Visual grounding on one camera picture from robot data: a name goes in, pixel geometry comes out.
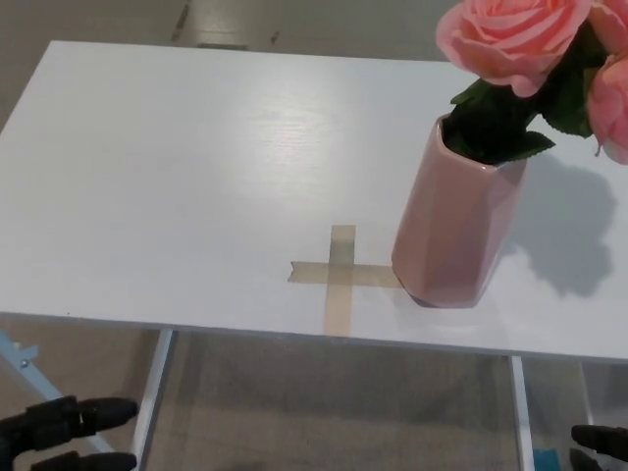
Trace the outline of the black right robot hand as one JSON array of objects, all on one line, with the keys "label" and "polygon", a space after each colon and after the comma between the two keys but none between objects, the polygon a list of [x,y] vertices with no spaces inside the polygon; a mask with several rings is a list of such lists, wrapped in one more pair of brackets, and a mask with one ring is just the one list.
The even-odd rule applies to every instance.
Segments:
[{"label": "black right robot hand", "polygon": [[[597,454],[627,462],[627,429],[597,425],[574,425],[572,440]],[[579,448],[569,450],[569,461],[575,471],[602,471],[599,462]]]}]

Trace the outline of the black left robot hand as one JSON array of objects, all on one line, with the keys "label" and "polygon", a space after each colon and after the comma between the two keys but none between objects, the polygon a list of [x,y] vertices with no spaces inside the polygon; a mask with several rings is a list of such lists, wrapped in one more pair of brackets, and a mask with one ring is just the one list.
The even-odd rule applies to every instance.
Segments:
[{"label": "black left robot hand", "polygon": [[[28,407],[1,421],[1,468],[12,470],[18,456],[42,451],[74,439],[127,424],[138,414],[137,403],[123,397],[77,400],[64,396]],[[30,466],[32,470],[133,470],[137,458],[129,452],[106,451],[81,456],[69,451]]]}]

